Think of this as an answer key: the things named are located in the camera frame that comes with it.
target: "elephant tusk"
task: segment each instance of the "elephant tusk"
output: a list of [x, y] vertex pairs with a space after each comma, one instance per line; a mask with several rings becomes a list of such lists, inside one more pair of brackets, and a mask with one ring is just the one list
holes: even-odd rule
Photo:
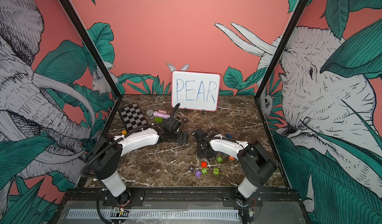
[[233, 41], [233, 43], [235, 43], [238, 47], [245, 50], [246, 52], [249, 52], [258, 57], [261, 57], [264, 54], [263, 50], [241, 39], [238, 35], [236, 35], [233, 31], [229, 30], [227, 27], [219, 23], [215, 23], [215, 26], [222, 30], [222, 32], [224, 32]]
[[10, 141], [26, 139], [27, 136], [17, 127], [8, 111], [0, 111], [0, 133]]
[[94, 121], [95, 121], [96, 116], [94, 114], [93, 107], [90, 105], [89, 101], [82, 94], [80, 94], [78, 91], [65, 85], [64, 83], [55, 81], [54, 79], [48, 78], [48, 77], [43, 76], [42, 74], [39, 74], [36, 72], [33, 74], [32, 83], [39, 88], [54, 89], [56, 91], [66, 93], [66, 94], [71, 95], [72, 97], [76, 98], [80, 102], [82, 102], [87, 107], [87, 109], [89, 110], [89, 112], [92, 116], [92, 124], [94, 125]]
[[35, 160], [42, 162], [44, 164], [62, 164], [65, 162], [70, 162], [75, 159], [77, 159], [79, 156], [81, 156], [85, 151], [81, 151], [79, 153], [73, 154], [73, 155], [57, 155], [54, 153], [51, 153], [47, 150], [44, 150], [41, 154], [39, 154]]
[[239, 24], [236, 23], [231, 23], [231, 25], [240, 32], [241, 35], [243, 35], [248, 41], [250, 41], [253, 45], [257, 46], [261, 50], [265, 51], [266, 53], [270, 55], [274, 55], [276, 52], [276, 48], [273, 45], [270, 45], [266, 43], [265, 41], [261, 40], [256, 34], [251, 32], [250, 30], [246, 29], [243, 26], [240, 26]]

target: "green block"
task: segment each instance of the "green block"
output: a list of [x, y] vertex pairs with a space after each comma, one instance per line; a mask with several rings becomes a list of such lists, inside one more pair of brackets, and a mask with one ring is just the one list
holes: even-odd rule
[[161, 123], [161, 122], [163, 122], [163, 119], [162, 119], [162, 118], [159, 118], [159, 117], [156, 117], [156, 118], [154, 119], [154, 121], [157, 122], [157, 123]]
[[207, 174], [207, 169], [206, 168], [203, 168], [201, 171], [202, 171], [203, 175]]

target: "wall mural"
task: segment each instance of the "wall mural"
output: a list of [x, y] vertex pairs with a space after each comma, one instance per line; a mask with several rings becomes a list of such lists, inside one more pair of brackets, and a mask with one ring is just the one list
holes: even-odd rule
[[[382, 0], [327, 0], [329, 28], [296, 27], [260, 97], [291, 186], [315, 224], [382, 223], [382, 139], [374, 125], [380, 87], [370, 84], [382, 72], [382, 19], [342, 37], [349, 13], [363, 8], [381, 9]], [[232, 23], [250, 44], [216, 26], [261, 56], [258, 70], [269, 65], [280, 39], [267, 44]]]
[[[49, 175], [60, 192], [73, 188], [115, 97], [106, 85], [92, 90], [76, 83], [88, 68], [97, 68], [88, 50], [70, 40], [32, 70], [44, 31], [39, 8], [34, 0], [0, 4], [0, 223], [46, 223], [55, 213], [56, 200], [37, 195], [43, 180], [31, 188], [25, 180]], [[105, 46], [102, 57], [111, 64], [110, 26], [97, 23], [89, 33]], [[65, 105], [81, 108], [85, 121], [72, 121], [63, 111]], [[10, 192], [15, 185], [17, 195]]]

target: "orange block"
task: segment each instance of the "orange block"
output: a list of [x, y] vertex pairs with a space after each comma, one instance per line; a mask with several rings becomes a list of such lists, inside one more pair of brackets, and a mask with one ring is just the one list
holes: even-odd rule
[[207, 162], [206, 161], [202, 162], [201, 164], [202, 164], [202, 169], [207, 167]]

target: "marble tabletop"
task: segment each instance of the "marble tabletop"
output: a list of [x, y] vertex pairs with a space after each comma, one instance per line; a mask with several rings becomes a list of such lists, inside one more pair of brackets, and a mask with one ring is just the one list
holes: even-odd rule
[[[137, 103], [148, 123], [154, 119], [146, 115], [147, 109], [172, 112], [171, 96], [126, 95], [120, 107]], [[215, 128], [222, 135], [231, 135], [240, 141], [258, 140], [274, 157], [269, 140], [261, 122], [259, 112], [252, 96], [219, 96], [218, 107], [214, 112], [195, 110], [178, 110], [175, 116], [186, 117], [189, 121], [183, 124], [188, 131], [188, 144], [161, 143], [134, 150], [121, 157], [118, 172], [129, 187], [188, 187], [188, 186], [237, 186], [245, 177], [240, 163], [228, 159], [228, 155], [218, 154], [223, 162], [209, 162], [196, 156], [196, 142], [191, 135], [197, 128], [209, 131]], [[120, 135], [125, 130], [117, 113], [109, 128], [112, 135]], [[189, 172], [190, 165], [201, 169], [201, 162], [207, 161], [208, 173], [200, 178], [195, 172]], [[219, 174], [213, 174], [213, 168]], [[268, 180], [270, 186], [284, 186], [280, 170]], [[99, 187], [97, 182], [88, 179], [86, 187]]]

